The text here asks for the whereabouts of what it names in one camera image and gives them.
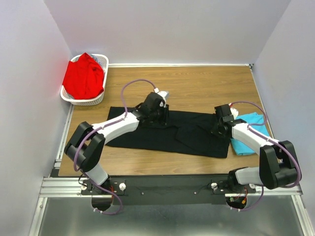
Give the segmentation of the black t shirt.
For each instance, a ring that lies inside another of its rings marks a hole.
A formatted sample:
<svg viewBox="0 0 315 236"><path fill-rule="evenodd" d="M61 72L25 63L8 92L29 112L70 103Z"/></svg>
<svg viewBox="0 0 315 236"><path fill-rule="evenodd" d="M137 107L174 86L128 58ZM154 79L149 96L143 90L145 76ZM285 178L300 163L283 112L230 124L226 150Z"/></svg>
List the black t shirt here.
<svg viewBox="0 0 315 236"><path fill-rule="evenodd" d="M139 126L107 143L115 148L133 148L226 158L229 138L211 133L217 118L214 114L170 111L166 124Z"/></svg>

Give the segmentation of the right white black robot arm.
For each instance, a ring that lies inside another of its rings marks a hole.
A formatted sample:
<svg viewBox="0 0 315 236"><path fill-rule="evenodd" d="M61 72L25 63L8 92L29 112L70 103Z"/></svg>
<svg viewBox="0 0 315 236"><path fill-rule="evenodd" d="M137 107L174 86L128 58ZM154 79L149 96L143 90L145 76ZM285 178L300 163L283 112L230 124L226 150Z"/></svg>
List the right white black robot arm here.
<svg viewBox="0 0 315 236"><path fill-rule="evenodd" d="M237 117L238 111L232 103L216 106L215 115L217 121L212 134L238 140L259 156L258 167L243 167L228 173L229 191L239 192L248 184L270 190L292 188L300 182L302 174L292 142L279 141L257 131L253 124Z"/></svg>

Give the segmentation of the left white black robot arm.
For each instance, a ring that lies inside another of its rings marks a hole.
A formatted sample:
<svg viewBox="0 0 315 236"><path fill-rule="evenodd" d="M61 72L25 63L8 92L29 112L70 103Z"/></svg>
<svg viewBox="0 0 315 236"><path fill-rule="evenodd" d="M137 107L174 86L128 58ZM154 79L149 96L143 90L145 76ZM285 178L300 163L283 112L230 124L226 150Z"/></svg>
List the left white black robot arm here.
<svg viewBox="0 0 315 236"><path fill-rule="evenodd" d="M92 188L96 193L104 194L109 189L109 175L99 163L104 145L139 127L166 124L168 97L167 91L151 92L143 103L118 117L93 125L87 122L78 125L64 153L79 171L93 181Z"/></svg>

